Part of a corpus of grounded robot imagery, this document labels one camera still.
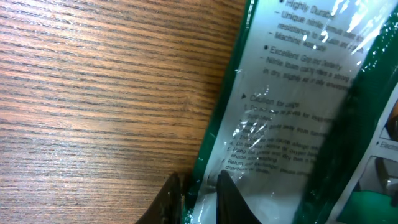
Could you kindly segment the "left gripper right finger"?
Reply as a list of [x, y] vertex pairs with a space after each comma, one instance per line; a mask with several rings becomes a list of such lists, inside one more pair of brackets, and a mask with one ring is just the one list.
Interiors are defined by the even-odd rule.
[[261, 224], [225, 170], [218, 175], [216, 193], [217, 224]]

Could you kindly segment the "green sponge pack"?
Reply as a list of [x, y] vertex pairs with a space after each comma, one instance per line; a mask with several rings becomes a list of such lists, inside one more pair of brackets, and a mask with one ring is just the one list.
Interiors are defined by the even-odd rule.
[[397, 2], [248, 1], [184, 223], [222, 170], [260, 223], [396, 223]]

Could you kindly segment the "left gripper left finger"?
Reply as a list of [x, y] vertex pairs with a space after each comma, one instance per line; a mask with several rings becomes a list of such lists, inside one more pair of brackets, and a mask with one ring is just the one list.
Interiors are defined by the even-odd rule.
[[182, 191], [180, 177], [174, 172], [136, 224], [181, 224]]

